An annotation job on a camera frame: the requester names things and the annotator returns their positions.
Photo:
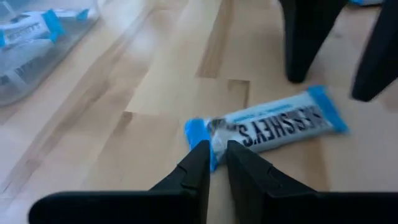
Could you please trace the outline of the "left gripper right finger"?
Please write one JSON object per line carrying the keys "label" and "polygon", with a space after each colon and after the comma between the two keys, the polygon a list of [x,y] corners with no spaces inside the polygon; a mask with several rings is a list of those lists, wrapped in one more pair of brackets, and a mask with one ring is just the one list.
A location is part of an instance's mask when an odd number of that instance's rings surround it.
{"label": "left gripper right finger", "polygon": [[240,223],[322,223],[316,191],[236,141],[226,150],[229,184]]}

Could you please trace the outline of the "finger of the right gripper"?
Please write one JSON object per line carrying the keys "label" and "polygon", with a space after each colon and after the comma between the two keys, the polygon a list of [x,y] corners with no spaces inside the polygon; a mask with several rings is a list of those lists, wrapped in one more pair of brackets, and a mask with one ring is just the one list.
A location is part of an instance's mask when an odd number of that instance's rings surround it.
{"label": "finger of the right gripper", "polygon": [[351,96],[371,101],[397,79],[397,0],[385,0],[362,54]]}
{"label": "finger of the right gripper", "polygon": [[302,83],[347,0],[279,0],[284,16],[285,75]]}

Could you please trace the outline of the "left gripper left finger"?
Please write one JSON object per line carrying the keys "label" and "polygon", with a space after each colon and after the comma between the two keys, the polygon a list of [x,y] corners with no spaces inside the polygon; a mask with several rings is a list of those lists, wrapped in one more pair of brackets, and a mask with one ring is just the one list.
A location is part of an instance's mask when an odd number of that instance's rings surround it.
{"label": "left gripper left finger", "polygon": [[199,142],[150,191],[159,223],[206,223],[210,190],[210,143]]}

